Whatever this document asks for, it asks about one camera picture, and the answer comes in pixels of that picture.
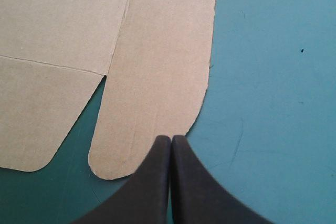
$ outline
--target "scratch mark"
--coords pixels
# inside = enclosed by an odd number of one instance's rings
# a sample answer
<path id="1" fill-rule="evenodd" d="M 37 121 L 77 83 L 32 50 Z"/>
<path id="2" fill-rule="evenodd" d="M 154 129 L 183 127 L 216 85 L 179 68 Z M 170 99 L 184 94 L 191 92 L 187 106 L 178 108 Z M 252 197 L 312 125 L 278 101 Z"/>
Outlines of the scratch mark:
<path id="1" fill-rule="evenodd" d="M 232 159 L 230 161 L 230 167 L 231 167 L 232 163 L 235 161 L 235 158 L 237 156 L 237 152 L 238 152 L 238 149 L 239 149 L 239 146 L 240 146 L 240 143 L 241 143 L 241 139 L 243 138 L 243 134 L 244 134 L 244 120 L 242 118 L 240 118 L 240 121 L 242 122 L 241 123 L 242 125 L 241 125 L 240 136 L 239 136 L 239 139 L 237 141 L 235 151 L 233 152 Z"/>
<path id="2" fill-rule="evenodd" d="M 97 201 L 98 201 L 99 203 L 101 203 L 100 199 L 98 198 L 96 192 L 95 192 L 94 189 L 93 189 L 91 180 L 90 180 L 90 183 L 89 183 L 89 184 L 90 184 L 91 190 L 92 190 L 92 192 L 93 192 L 93 195 L 96 197 Z"/>

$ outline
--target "crease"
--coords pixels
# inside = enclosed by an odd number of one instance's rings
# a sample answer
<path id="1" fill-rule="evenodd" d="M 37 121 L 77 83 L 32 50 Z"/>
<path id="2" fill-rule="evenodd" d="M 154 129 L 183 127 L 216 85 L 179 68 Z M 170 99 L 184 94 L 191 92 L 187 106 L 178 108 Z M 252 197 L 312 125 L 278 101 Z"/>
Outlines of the crease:
<path id="1" fill-rule="evenodd" d="M 110 62 L 109 62 L 109 65 L 108 65 L 108 68 L 107 68 L 107 72 L 106 74 L 109 73 L 110 69 L 111 69 L 111 66 L 112 66 L 112 62 L 113 62 L 113 58 L 114 58 L 114 54 L 115 54 L 115 49 L 117 47 L 117 44 L 118 44 L 118 40 L 120 38 L 120 34 L 121 34 L 121 29 L 125 23 L 125 20 L 126 20 L 126 15 L 127 15 L 127 12 L 128 12 L 128 7 L 130 5 L 130 1 L 131 0 L 127 0 L 126 1 L 126 4 L 125 4 L 125 8 L 124 8 L 124 12 L 122 14 L 122 18 L 121 18 L 121 22 L 120 22 L 120 26 L 119 26 L 119 30 L 118 30 L 118 35 L 117 35 L 117 39 L 115 40 L 115 44 L 114 46 L 111 47 L 111 52 L 110 52 Z"/>
<path id="2" fill-rule="evenodd" d="M 93 74 L 96 74 L 96 75 L 99 75 L 99 76 L 104 76 L 102 73 L 87 70 L 87 69 L 67 67 L 67 66 L 64 66 L 64 65 L 45 63 L 45 62 L 37 61 L 37 60 L 20 59 L 20 58 L 16 58 L 16 57 L 12 57 L 12 56 L 7 56 L 7 55 L 0 55 L 0 57 L 11 59 L 11 60 L 22 61 L 22 62 L 30 62 L 30 63 L 40 64 L 40 65 L 45 65 L 45 66 L 54 67 L 54 68 L 62 68 L 62 69 L 67 69 L 67 70 L 72 70 L 72 71 L 78 71 L 78 72 L 84 72 L 84 73 L 93 73 Z"/>

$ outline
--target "black plastic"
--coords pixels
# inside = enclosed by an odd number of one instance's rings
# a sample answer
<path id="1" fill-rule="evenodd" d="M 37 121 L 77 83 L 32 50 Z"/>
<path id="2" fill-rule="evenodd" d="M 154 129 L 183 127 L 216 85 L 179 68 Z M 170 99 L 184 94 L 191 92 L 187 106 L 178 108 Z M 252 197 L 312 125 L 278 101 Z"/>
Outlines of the black plastic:
<path id="1" fill-rule="evenodd" d="M 126 184 L 99 207 L 73 223 L 166 223 L 170 147 L 169 137 L 158 136 Z"/>
<path id="2" fill-rule="evenodd" d="M 270 223 L 216 182 L 184 136 L 173 138 L 170 176 L 175 224 Z"/>

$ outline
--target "teal cutting mat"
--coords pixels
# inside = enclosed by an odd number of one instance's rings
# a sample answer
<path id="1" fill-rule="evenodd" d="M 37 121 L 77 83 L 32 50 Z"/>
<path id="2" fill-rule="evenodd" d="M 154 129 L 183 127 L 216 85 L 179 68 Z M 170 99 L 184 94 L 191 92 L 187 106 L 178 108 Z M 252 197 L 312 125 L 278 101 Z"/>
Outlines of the teal cutting mat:
<path id="1" fill-rule="evenodd" d="M 49 165 L 0 169 L 0 223 L 68 223 L 127 180 L 88 166 L 103 85 Z M 270 220 L 335 223 L 336 0 L 217 0 L 209 88 L 188 138 Z"/>

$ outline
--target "brown cardboard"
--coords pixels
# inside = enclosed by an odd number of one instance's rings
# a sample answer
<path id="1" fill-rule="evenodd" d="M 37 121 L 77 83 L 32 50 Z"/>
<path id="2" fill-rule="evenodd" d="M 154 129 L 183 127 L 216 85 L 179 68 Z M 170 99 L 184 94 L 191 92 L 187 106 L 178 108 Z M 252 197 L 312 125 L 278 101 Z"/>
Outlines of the brown cardboard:
<path id="1" fill-rule="evenodd" d="M 127 0 L 0 0 L 0 55 L 106 74 Z"/>
<path id="2" fill-rule="evenodd" d="M 101 76 L 0 57 L 0 164 L 31 172 L 49 163 Z"/>
<path id="3" fill-rule="evenodd" d="M 0 167 L 53 157 L 107 73 L 127 0 L 0 0 Z"/>
<path id="4" fill-rule="evenodd" d="M 159 134 L 185 134 L 207 88 L 215 0 L 129 0 L 89 164 L 104 179 L 135 171 Z"/>

